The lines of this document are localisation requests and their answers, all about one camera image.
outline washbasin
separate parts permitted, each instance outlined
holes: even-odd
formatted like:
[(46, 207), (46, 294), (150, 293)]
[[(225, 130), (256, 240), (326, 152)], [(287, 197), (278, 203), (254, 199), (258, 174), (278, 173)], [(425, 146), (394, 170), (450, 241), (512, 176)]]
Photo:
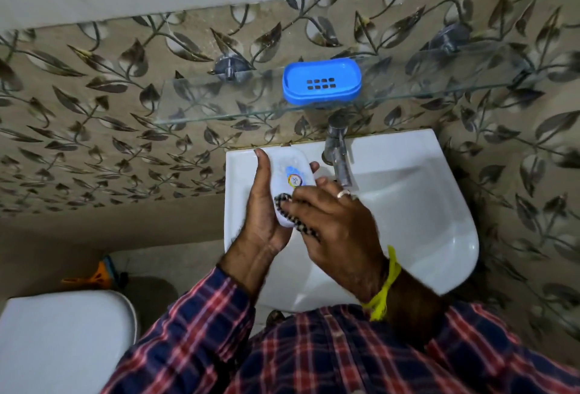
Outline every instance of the washbasin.
[[(346, 145), (353, 180), (350, 190), (372, 211), (383, 250), (394, 246), (399, 263), (437, 294), (459, 286), (475, 267), (479, 242), (433, 131), (364, 136), (347, 139)], [(315, 177), (332, 177), (332, 167), (321, 157), (324, 142), (295, 147), (320, 163)], [(256, 168), (251, 149), (226, 153), (226, 251), (243, 225)], [(258, 303), (297, 312), (357, 301), (312, 263), (294, 230), (272, 263)]]

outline ring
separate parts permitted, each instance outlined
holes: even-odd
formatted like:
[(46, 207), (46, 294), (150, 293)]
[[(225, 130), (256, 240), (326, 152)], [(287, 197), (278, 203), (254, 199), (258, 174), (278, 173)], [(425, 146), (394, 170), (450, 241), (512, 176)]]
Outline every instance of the ring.
[(340, 199), (342, 196), (350, 196), (350, 195), (351, 195), (350, 191), (347, 189), (344, 189), (337, 194), (337, 199)]

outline plaid shirt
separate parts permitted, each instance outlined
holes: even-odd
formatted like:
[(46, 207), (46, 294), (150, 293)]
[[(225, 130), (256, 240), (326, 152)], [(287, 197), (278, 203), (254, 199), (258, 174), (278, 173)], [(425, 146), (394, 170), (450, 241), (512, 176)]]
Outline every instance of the plaid shirt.
[(300, 313), (248, 341), (255, 310), (214, 268), (119, 362), (101, 394), (580, 393), (580, 374), (458, 303), (425, 353), (359, 306)]

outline patterned wall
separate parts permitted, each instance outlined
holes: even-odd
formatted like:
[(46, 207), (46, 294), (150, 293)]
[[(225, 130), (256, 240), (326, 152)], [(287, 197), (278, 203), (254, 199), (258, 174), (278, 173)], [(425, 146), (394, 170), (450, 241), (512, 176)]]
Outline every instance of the patterned wall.
[(482, 238), (464, 290), (533, 347), (579, 365), (579, 1), (280, 0), (4, 32), (2, 214), (223, 192), (226, 149), (321, 138), (327, 113), (156, 126), (164, 79), (205, 73), (228, 53), (262, 70), (300, 57), (405, 60), (460, 21), (473, 37), (511, 42), (533, 75), (512, 91), (370, 102), (351, 111), (351, 132), (437, 131)]

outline chrome faucet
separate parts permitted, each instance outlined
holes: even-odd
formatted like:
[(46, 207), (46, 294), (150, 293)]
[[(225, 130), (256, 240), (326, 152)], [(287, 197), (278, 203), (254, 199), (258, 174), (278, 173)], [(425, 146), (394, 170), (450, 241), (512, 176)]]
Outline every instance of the chrome faucet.
[(346, 188), (353, 185), (350, 177), (349, 159), (346, 153), (344, 136), (349, 127), (348, 118), (340, 111), (328, 118), (327, 138), (324, 143), (323, 159), (334, 167), (338, 183)]

